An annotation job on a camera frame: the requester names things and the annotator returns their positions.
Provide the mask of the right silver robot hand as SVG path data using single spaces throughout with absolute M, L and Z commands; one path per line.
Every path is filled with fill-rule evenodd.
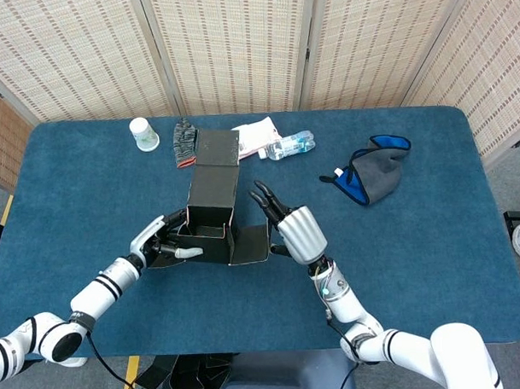
M 290 257 L 304 265 L 322 258 L 328 241 L 310 209 L 307 206 L 290 208 L 260 180 L 254 180 L 254 185 L 261 194 L 254 190 L 250 190 L 248 194 L 277 230 Z

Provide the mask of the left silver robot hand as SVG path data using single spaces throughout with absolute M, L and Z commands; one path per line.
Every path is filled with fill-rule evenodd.
M 130 255 L 126 258 L 139 269 L 165 267 L 159 261 L 163 258 L 171 264 L 199 257 L 204 253 L 201 247 L 181 247 L 174 230 L 185 223 L 186 210 L 181 208 L 170 215 L 160 215 L 132 239 Z

